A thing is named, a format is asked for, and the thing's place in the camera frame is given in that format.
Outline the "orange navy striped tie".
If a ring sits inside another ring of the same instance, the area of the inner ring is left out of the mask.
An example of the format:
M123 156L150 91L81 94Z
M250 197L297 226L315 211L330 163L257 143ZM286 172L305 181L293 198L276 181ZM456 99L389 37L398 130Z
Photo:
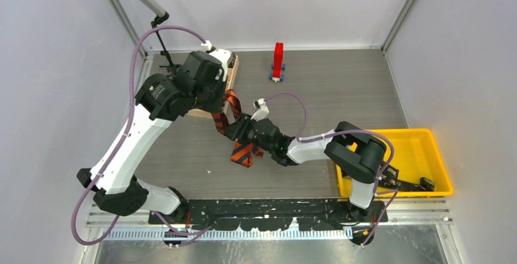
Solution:
M251 116L242 111L241 102L233 89L224 92L223 103L225 102L229 103L235 122L230 124L227 115L222 111L212 113L212 119L215 122L217 132L235 142L230 160L249 168L253 165L254 157L260 159L263 157L264 150L249 141L240 141L235 137L240 123L245 122L246 119L249 120Z

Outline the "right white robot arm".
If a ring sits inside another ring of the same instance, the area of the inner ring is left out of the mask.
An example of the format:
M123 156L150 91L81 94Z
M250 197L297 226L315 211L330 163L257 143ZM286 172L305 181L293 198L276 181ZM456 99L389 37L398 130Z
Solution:
M252 157L269 153L282 166L296 166L313 160L331 160L352 181L346 203L353 221L364 221L373 212L371 205L380 175L394 156L394 146L381 134L342 121L334 130L312 137L284 135L268 118L254 121L243 115L238 121L216 123L219 133L236 142L233 162L249 167Z

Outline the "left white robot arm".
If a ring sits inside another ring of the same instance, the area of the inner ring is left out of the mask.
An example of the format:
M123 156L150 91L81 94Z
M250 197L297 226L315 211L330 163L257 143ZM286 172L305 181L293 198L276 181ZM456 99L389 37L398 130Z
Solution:
M161 188L135 176L156 139L180 116L199 109L221 113L223 94L237 57L231 51L193 51L183 64L150 75L135 96L133 115L103 158L77 178L92 186L94 202L105 212L128 216L139 210L162 213L173 224L187 215L185 198L173 187Z

